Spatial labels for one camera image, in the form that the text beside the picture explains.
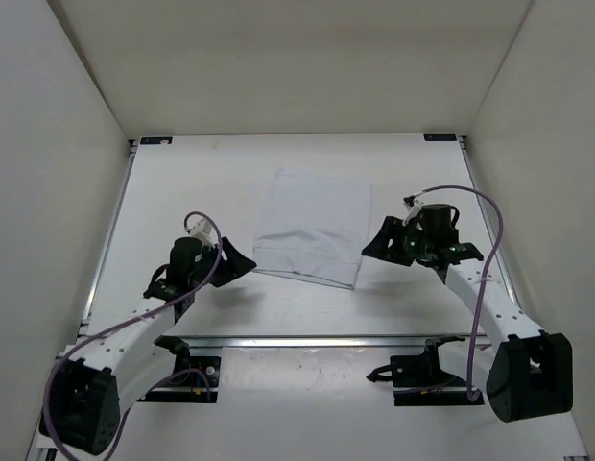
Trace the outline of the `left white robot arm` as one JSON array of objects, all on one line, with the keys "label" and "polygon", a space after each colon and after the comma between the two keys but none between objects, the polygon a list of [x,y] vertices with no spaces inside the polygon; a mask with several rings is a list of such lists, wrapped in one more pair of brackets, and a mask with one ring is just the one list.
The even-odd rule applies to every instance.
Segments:
[{"label": "left white robot arm", "polygon": [[225,286],[256,267],[226,237],[211,241],[216,230],[205,221],[187,229],[129,316],[63,353],[44,390],[39,430],[65,456],[78,449],[111,457],[131,407],[156,387],[211,390],[188,344],[167,332],[199,290]]}]

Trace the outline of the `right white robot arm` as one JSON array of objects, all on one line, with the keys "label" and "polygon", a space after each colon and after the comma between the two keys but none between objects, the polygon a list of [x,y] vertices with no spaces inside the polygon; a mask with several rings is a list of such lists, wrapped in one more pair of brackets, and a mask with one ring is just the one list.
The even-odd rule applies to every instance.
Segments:
[{"label": "right white robot arm", "polygon": [[426,340],[422,353],[394,355],[367,379],[399,393],[427,393],[456,381],[479,391],[496,417],[515,422],[566,413],[573,406],[572,346],[522,312],[485,267],[481,252],[461,242],[460,212],[448,204],[415,206],[409,217],[388,216],[362,254],[392,264],[434,270],[473,314],[489,342],[481,350],[460,336]]}]

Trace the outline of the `pale blue skirt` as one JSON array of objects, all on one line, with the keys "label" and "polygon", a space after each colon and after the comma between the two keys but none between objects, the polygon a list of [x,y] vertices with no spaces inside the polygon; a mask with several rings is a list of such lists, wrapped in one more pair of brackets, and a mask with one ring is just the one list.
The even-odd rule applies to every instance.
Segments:
[{"label": "pale blue skirt", "polygon": [[254,235],[256,271],[354,289],[371,203],[366,182],[277,170]]}]

